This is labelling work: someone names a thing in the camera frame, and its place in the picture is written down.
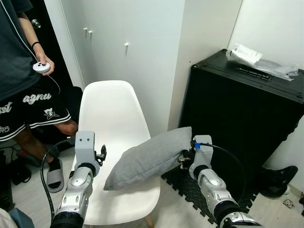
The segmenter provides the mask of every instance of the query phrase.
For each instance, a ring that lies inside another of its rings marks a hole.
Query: door handle
[[[33,19],[33,20],[32,20],[32,26],[33,26],[35,29],[41,28],[41,24],[39,23],[39,21],[38,21],[37,19]]]

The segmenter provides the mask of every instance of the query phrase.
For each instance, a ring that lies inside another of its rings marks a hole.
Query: white controller
[[[49,63],[46,63],[45,65],[42,65],[41,62],[37,62],[33,65],[33,70],[35,70],[37,73],[43,74],[51,68],[51,65]]]

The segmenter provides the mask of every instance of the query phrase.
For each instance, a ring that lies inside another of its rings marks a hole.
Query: black foam mat
[[[206,200],[200,192],[200,187],[197,182],[192,179],[187,171],[183,171],[180,167],[176,167],[169,172],[166,172],[161,176],[164,180],[167,181],[169,185],[172,185],[174,190],[178,190],[179,195],[185,195],[185,200],[187,202],[192,202],[193,207],[197,210],[200,209],[200,214],[202,216],[208,216],[208,221],[213,224],[217,222],[215,221],[212,214],[209,212]],[[243,198],[240,202],[238,202],[239,206],[242,208],[243,212],[248,213],[249,208],[252,206],[252,202],[256,199],[256,195],[259,193],[258,190],[253,187],[249,187],[246,190]]]

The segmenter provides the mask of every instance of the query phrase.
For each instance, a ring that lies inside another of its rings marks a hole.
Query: black t-shirt
[[[27,44],[17,14],[32,8],[29,0],[2,0],[18,33]],[[22,44],[0,3],[0,101],[21,92],[40,79],[32,69],[33,56]]]

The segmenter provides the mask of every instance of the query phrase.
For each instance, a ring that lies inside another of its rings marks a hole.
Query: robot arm
[[[201,147],[201,143],[211,144],[211,137],[200,135],[194,138],[199,143],[195,145],[195,158],[189,168],[190,176],[197,180],[200,191],[206,199],[209,211],[220,228],[262,227],[248,214],[242,212],[229,191],[225,182],[211,169],[210,162],[213,153],[211,147]]]
[[[51,228],[81,228],[84,223],[93,191],[93,178],[99,173],[106,157],[105,146],[102,146],[101,154],[94,151],[94,138],[94,132],[80,131],[76,134],[75,172],[67,182]]]

